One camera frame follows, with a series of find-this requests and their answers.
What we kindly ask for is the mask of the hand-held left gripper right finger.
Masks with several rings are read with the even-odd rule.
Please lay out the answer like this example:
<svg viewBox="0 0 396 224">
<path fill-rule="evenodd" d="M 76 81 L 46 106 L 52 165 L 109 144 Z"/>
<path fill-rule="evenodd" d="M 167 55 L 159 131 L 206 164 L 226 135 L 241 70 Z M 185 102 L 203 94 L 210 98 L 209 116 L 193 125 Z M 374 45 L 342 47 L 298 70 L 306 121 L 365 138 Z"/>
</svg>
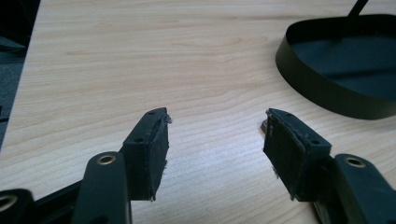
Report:
<svg viewBox="0 0 396 224">
<path fill-rule="evenodd" d="M 316 201 L 332 145 L 289 112 L 269 108 L 266 114 L 264 154 L 292 199 Z"/>
</svg>

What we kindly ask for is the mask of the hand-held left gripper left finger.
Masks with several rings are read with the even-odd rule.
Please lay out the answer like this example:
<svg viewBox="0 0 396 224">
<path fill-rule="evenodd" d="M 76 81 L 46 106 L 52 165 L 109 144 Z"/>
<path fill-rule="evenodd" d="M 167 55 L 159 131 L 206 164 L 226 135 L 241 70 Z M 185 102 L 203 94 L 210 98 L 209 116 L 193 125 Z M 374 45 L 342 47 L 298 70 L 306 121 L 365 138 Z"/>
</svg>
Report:
<svg viewBox="0 0 396 224">
<path fill-rule="evenodd" d="M 124 140 L 120 153 L 126 163 L 130 201 L 155 201 L 169 149 L 165 107 L 147 112 Z"/>
</svg>

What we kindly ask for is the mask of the black key rack with tray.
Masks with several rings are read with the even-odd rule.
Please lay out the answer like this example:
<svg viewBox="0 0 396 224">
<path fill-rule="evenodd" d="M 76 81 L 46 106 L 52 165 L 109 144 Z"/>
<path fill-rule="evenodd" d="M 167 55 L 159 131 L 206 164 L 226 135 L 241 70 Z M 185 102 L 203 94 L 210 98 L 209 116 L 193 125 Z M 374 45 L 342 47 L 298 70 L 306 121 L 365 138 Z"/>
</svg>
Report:
<svg viewBox="0 0 396 224">
<path fill-rule="evenodd" d="M 276 52 L 281 76 L 302 96 L 355 119 L 396 115 L 396 15 L 362 15 L 290 25 Z"/>
</svg>

